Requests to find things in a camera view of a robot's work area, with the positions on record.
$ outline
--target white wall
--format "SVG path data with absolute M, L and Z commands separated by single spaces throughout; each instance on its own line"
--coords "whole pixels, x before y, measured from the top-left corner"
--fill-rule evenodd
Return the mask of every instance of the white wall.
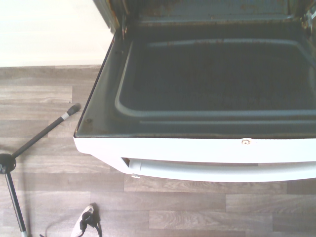
M 92 0 L 0 0 L 0 67 L 101 64 L 112 37 Z

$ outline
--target microphone stand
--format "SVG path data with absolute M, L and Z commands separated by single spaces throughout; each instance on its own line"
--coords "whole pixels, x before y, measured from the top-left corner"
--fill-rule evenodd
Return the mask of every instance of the microphone stand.
M 41 139 L 43 136 L 45 136 L 48 132 L 50 132 L 53 128 L 61 124 L 65 119 L 67 119 L 69 116 L 75 114 L 80 110 L 80 104 L 75 104 L 68 109 L 66 113 L 64 113 L 61 117 L 59 117 L 55 122 L 50 124 L 47 128 L 45 128 L 43 131 L 41 131 L 38 135 L 33 137 L 30 141 L 28 141 L 26 144 L 24 144 L 21 148 L 19 148 L 15 153 L 13 154 L 0 154 L 0 174 L 5 175 L 6 183 L 9 188 L 11 200 L 13 203 L 13 208 L 15 211 L 16 219 L 18 221 L 21 236 L 27 237 L 27 232 L 22 216 L 22 212 L 20 209 L 19 201 L 16 196 L 13 180 L 11 177 L 11 171 L 13 171 L 16 167 L 16 158 L 21 155 L 23 152 L 25 152 L 28 148 L 30 148 L 32 145 L 34 145 L 39 139 Z

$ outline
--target screw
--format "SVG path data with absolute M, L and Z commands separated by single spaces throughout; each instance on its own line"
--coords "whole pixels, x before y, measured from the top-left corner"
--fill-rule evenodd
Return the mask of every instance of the screw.
M 241 143 L 242 143 L 243 145 L 249 145 L 250 142 L 251 142 L 251 139 L 250 139 L 250 138 L 244 138 L 244 139 L 241 141 Z

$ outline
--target laminate flooring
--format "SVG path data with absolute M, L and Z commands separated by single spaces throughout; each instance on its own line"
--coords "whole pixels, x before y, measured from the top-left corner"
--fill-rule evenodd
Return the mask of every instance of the laminate flooring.
M 0 152 L 14 152 L 72 104 L 84 106 L 99 69 L 0 68 Z M 100 208 L 105 237 L 316 236 L 316 179 L 135 179 L 77 151 L 72 136 L 80 113 L 21 155 L 12 172 L 34 237 L 70 236 L 83 209 L 93 202 Z M 0 189 L 0 236 L 20 236 L 4 176 Z M 84 236 L 97 232 L 88 228 Z

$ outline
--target rubber tip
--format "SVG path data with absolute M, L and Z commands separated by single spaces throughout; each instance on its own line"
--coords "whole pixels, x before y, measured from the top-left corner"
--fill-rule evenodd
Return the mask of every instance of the rubber tip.
M 68 109 L 67 113 L 68 113 L 69 116 L 70 116 L 70 115 L 73 115 L 73 114 L 77 113 L 80 109 L 81 109 L 81 105 L 80 105 L 79 103 L 77 103 L 77 104 L 75 104 L 75 105 L 72 105 L 72 106 Z

